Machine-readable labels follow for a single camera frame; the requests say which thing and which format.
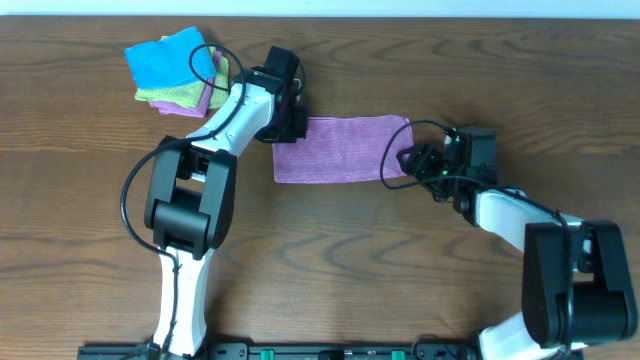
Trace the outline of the purple microfiber cloth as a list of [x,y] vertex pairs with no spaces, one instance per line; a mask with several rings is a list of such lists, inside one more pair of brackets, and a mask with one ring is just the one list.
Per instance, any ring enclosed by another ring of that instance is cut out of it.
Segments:
[[414,145],[409,120],[399,115],[312,117],[307,135],[276,143],[274,180],[281,184],[340,184],[403,175],[395,154]]

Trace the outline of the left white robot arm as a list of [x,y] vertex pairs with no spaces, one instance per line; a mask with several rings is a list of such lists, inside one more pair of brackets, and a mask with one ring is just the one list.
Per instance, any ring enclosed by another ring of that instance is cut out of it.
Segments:
[[298,103],[304,82],[299,57],[274,46],[263,65],[234,77],[226,102],[200,129],[161,142],[144,212],[161,258],[161,312],[145,358],[201,354],[208,273],[232,222],[238,158],[254,139],[305,138],[307,112]]

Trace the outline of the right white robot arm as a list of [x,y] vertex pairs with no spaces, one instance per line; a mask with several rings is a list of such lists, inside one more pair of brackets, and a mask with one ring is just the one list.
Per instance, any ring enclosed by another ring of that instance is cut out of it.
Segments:
[[398,151],[400,169],[523,254],[520,312],[480,331],[460,358],[578,359],[587,347],[632,338],[639,312],[619,226],[566,215],[500,184],[494,130],[443,131],[442,149]]

